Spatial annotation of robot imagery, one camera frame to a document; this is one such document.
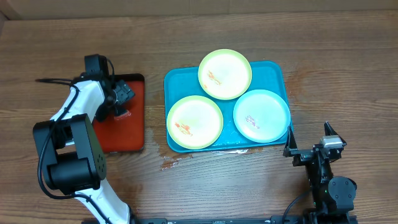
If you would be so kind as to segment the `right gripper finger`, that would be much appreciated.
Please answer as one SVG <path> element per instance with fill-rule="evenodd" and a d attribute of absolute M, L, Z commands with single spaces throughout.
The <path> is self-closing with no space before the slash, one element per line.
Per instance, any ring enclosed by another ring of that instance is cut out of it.
<path fill-rule="evenodd" d="M 292 131 L 291 126 L 288 127 L 287 129 L 287 142 L 284 147 L 284 155 L 285 156 L 291 156 L 294 151 L 297 151 L 297 144 L 294 138 L 294 133 Z"/>
<path fill-rule="evenodd" d="M 341 142 L 344 142 L 344 139 L 342 139 L 340 135 L 331 127 L 328 121 L 324 123 L 324 130 L 326 136 L 338 136 Z"/>

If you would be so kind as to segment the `orange sponge with black scourer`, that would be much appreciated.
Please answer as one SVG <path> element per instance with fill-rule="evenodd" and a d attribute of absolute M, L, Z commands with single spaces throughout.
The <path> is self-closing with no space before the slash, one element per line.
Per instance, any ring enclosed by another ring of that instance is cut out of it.
<path fill-rule="evenodd" d="M 131 115 L 131 112 L 127 110 L 124 113 L 114 115 L 114 120 L 120 121 L 122 119 L 129 117 L 130 115 Z"/>

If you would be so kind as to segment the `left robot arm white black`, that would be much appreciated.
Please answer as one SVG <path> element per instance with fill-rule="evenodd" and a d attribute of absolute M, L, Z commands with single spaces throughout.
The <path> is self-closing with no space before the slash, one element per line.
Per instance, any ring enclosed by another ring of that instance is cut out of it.
<path fill-rule="evenodd" d="M 70 89 L 60 110 L 33 127 L 43 193 L 55 200 L 79 200 L 97 223 L 137 223 L 130 206 L 106 179 L 106 159 L 93 128 L 94 120 L 128 114 L 124 105 L 134 92 L 124 80 L 116 79 L 110 59 L 99 54 L 87 55 L 85 71 L 72 80 L 41 78 L 39 82 Z"/>

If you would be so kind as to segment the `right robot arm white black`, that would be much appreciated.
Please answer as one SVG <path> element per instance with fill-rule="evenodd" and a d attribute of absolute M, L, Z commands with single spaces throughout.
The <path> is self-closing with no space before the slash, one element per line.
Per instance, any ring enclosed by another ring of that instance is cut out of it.
<path fill-rule="evenodd" d="M 358 219 L 350 215 L 354 210 L 356 182 L 350 178 L 335 176 L 331 171 L 331 163 L 341 158 L 346 141 L 337 134 L 329 122 L 324 123 L 325 135 L 311 149 L 297 147 L 292 128 L 287 130 L 287 142 L 283 156 L 292 157 L 294 167 L 304 166 L 310 189 L 299 195 L 286 208 L 280 223 L 336 223 L 355 224 Z M 298 200 L 311 194 L 314 208 L 303 211 L 301 216 L 287 214 Z"/>

